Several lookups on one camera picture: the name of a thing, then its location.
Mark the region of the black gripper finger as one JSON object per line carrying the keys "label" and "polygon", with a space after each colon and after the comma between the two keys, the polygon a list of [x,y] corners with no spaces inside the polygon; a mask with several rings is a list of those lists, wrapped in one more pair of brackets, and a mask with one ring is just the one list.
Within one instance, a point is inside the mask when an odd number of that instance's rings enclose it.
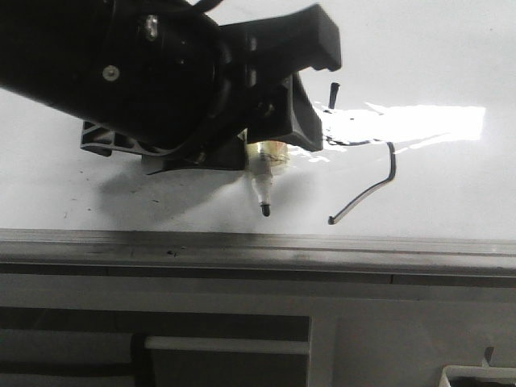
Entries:
{"label": "black gripper finger", "polygon": [[252,85],[275,85],[303,69],[341,69],[340,32],[326,11],[314,4],[290,15],[221,27],[234,65]]}
{"label": "black gripper finger", "polygon": [[279,141],[309,152],[323,149],[323,126],[294,74],[260,102],[247,127],[247,141]]}

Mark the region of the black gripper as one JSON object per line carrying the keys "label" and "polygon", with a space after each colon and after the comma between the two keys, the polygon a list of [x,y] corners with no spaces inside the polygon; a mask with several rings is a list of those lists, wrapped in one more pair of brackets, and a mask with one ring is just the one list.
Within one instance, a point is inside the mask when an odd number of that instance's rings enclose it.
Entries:
{"label": "black gripper", "polygon": [[1,87],[148,149],[215,150],[243,129],[250,26],[186,1],[4,1]]}

